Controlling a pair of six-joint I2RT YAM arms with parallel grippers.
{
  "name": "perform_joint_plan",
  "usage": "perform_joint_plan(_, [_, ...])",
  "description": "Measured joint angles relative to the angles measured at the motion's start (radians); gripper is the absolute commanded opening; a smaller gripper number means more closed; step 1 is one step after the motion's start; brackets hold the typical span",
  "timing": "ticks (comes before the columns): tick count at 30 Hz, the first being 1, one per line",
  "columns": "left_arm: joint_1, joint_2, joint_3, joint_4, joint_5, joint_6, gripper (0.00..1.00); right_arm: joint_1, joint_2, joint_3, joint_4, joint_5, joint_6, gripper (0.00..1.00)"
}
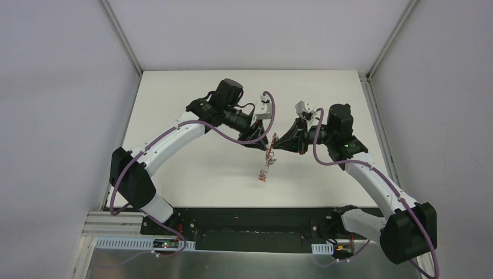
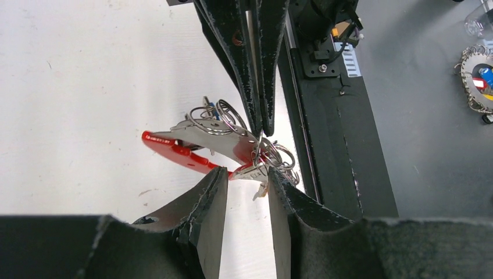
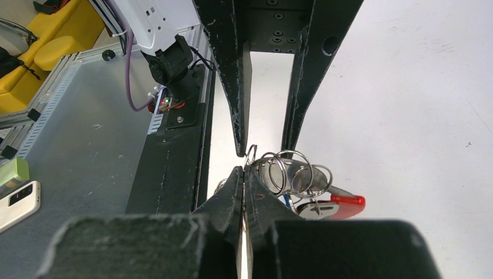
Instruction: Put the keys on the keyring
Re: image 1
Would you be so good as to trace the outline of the key organizer with red handle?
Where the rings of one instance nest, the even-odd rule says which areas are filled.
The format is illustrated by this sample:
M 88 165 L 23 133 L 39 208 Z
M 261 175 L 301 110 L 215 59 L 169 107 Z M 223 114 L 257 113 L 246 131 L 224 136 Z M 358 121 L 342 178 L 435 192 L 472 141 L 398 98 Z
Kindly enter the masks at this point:
M 266 152 L 265 152 L 265 164 L 259 171 L 258 179 L 259 181 L 266 182 L 267 174 L 269 172 L 270 166 L 276 162 L 276 158 L 274 157 L 273 147 L 274 144 L 278 141 L 277 133 L 274 133 L 271 137 L 271 141 L 268 143 Z

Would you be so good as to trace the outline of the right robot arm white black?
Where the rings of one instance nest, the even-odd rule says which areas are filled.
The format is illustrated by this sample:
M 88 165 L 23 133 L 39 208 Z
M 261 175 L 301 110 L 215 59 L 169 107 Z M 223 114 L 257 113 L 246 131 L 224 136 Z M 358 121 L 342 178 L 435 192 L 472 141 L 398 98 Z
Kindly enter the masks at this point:
M 353 134 L 349 104 L 332 105 L 328 113 L 304 101 L 295 106 L 298 118 L 274 148 L 305 154 L 308 148 L 325 145 L 330 166 L 338 165 L 353 177 L 378 206 L 382 217 L 357 206 L 336 208 L 332 213 L 330 234 L 345 238 L 361 235 L 378 244 L 394 264 L 401 264 L 425 253 L 436 257 L 437 212 L 426 202 L 419 203 L 378 169 L 363 143 Z

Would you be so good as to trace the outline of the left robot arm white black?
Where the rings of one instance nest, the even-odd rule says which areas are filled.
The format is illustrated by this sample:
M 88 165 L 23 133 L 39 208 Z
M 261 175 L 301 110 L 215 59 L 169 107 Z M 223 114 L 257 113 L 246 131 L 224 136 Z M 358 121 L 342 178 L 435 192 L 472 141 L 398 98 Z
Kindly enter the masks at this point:
M 130 149 L 117 148 L 112 153 L 109 183 L 113 187 L 109 211 L 116 216 L 132 207 L 155 219 L 163 235 L 176 231 L 174 209 L 161 197 L 152 176 L 181 148 L 214 131 L 226 140 L 245 147 L 266 149 L 267 134 L 276 114 L 273 95 L 263 92 L 253 110 L 245 114 L 238 104 L 243 86 L 225 78 L 203 98 L 191 101 L 185 111 L 164 131 Z

